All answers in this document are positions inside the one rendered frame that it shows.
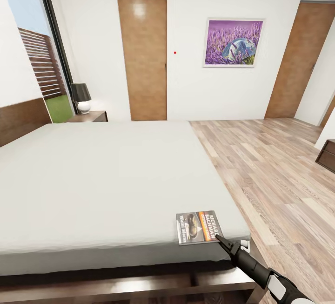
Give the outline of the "hardback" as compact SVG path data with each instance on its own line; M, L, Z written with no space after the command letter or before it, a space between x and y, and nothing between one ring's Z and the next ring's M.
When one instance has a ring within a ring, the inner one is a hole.
M176 214L179 246L220 243L216 235L224 237L215 211Z

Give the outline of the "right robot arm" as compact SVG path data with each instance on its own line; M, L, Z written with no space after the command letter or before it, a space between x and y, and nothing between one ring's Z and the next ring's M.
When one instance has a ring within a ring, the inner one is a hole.
M271 267L265 268L250 256L249 241L241 240L241 244L238 242L234 244L220 235L216 235L216 238L230 255L232 265L252 278L262 289L265 289L267 285L278 304L316 304L301 293L288 278Z

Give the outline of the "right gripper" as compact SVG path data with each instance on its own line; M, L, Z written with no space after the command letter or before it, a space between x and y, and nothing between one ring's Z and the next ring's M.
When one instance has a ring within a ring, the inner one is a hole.
M216 238L220 241L220 245L231 257L231 263L236 268L238 267L243 271L249 278L252 278L254 269L258 263L252 256L245 252L241 248L241 244L236 242L235 244L226 238L216 235Z

